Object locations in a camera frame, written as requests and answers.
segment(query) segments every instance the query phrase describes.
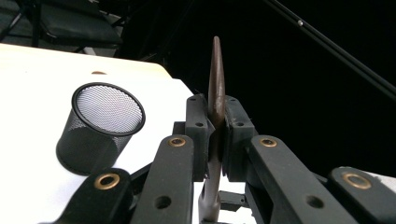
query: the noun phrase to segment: black background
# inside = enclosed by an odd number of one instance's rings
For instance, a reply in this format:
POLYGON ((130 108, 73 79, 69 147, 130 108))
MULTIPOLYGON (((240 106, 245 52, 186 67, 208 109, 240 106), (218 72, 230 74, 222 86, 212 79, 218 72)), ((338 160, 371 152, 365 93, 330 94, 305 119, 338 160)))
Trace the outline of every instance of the black background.
MULTIPOLYGON (((145 61, 158 53, 146 61, 162 64, 194 94, 207 94, 217 35, 226 94, 242 103, 259 133, 282 139, 319 175, 352 166, 396 176, 395 102, 263 1, 199 1, 178 20, 188 3, 141 7, 124 28, 119 57, 145 61)), ((280 3, 396 84, 396 4, 280 3)))

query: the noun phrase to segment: chair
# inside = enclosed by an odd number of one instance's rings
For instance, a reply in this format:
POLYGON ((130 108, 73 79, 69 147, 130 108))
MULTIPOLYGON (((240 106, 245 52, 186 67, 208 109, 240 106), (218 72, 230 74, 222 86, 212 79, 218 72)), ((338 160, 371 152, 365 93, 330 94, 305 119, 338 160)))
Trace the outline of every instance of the chair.
POLYGON ((116 49, 122 43, 98 6, 88 0, 16 0, 18 14, 0 34, 0 42, 22 17, 33 25, 32 47, 38 40, 54 45, 116 49))

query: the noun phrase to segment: brass screw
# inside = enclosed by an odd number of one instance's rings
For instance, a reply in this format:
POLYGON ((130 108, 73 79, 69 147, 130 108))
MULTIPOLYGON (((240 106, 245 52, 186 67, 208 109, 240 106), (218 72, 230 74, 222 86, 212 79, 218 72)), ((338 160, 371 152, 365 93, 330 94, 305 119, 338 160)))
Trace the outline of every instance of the brass screw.
POLYGON ((171 147, 182 147, 186 144, 186 140, 184 138, 172 138, 168 141, 169 146, 171 147))
POLYGON ((271 138, 263 138, 260 143, 265 147, 276 147, 277 142, 271 138))
POLYGON ((372 185, 370 181, 361 175, 344 173, 343 179, 350 185, 357 189, 369 189, 372 185))
POLYGON ((93 183, 97 189, 112 189, 120 183, 120 176, 116 174, 104 174, 96 177, 93 183))

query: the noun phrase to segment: black mesh cup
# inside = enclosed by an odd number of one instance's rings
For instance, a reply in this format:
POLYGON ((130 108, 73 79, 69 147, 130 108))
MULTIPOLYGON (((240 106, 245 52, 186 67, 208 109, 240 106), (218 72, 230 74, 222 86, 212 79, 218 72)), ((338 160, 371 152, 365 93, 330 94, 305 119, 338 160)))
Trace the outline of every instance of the black mesh cup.
POLYGON ((56 147, 58 160, 78 175, 112 167, 145 121, 143 106, 128 91, 107 83, 85 84, 73 94, 56 147))

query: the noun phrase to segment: white table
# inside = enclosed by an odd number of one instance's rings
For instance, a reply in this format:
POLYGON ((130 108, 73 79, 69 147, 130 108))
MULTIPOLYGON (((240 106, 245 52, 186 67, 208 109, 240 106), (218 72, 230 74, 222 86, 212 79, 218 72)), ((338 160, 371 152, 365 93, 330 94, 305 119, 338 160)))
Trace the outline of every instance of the white table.
MULTIPOLYGON (((129 173, 152 162, 161 140, 172 134, 174 122, 185 120, 186 100, 192 96, 181 80, 172 79, 158 64, 5 44, 0 44, 0 74, 0 223, 56 220, 86 178, 66 171, 55 154, 72 94, 79 86, 111 83, 129 91, 143 105, 145 126, 114 166, 129 173)), ((202 185, 195 184, 195 199, 202 185)), ((240 193, 243 187, 223 184, 224 190, 240 193)), ((196 202, 192 223, 198 223, 196 202)), ((247 216, 221 212, 220 217, 233 223, 254 223, 250 211, 245 212, 247 216)))

